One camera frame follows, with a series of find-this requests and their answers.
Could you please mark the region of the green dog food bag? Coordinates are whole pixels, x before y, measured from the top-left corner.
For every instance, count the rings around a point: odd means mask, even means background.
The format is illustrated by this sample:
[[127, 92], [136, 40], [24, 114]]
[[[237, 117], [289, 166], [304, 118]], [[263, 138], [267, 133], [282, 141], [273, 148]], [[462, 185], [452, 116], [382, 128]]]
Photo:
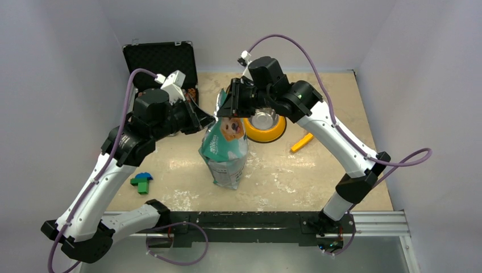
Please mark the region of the green dog food bag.
[[215, 121], [207, 127], [198, 152], [213, 176], [213, 183], [236, 190], [248, 152], [243, 120], [215, 117]]

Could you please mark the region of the yellow plastic scoop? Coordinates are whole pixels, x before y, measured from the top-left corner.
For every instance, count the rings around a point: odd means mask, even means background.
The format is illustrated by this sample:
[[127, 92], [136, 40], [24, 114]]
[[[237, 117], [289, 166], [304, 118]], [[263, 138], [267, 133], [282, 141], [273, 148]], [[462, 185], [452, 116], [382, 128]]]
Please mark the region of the yellow plastic scoop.
[[304, 148], [309, 142], [311, 142], [314, 139], [314, 135], [311, 133], [306, 134], [301, 140], [299, 140], [297, 143], [295, 143], [291, 148], [290, 151], [291, 153], [296, 153], [300, 149]]

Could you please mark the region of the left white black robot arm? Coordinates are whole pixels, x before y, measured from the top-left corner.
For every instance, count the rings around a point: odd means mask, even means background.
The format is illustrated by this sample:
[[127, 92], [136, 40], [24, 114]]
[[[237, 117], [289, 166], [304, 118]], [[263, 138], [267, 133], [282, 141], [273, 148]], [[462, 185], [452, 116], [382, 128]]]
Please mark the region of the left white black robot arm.
[[43, 223], [41, 231], [70, 259], [85, 263], [100, 260], [110, 247], [142, 230], [161, 233], [171, 224], [171, 212], [155, 199], [114, 217], [105, 217], [121, 185], [143, 160], [155, 151], [156, 142], [171, 134], [195, 134], [214, 122], [192, 99], [171, 100], [161, 89], [151, 89], [134, 101], [120, 126], [113, 128], [97, 163], [72, 205], [56, 220]]

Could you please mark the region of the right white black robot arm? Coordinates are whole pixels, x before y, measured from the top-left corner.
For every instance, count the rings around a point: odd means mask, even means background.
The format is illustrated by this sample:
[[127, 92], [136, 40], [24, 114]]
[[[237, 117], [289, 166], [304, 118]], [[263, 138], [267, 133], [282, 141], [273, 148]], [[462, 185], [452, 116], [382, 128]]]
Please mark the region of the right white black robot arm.
[[269, 56], [250, 62], [242, 78], [231, 80], [217, 115], [249, 118], [265, 107], [313, 134], [344, 168], [345, 175], [319, 214], [321, 228], [335, 230], [345, 213], [365, 198], [385, 170], [384, 165], [369, 160], [369, 156], [387, 161], [390, 156], [367, 147], [330, 114], [328, 103], [310, 83], [289, 82], [278, 60]]

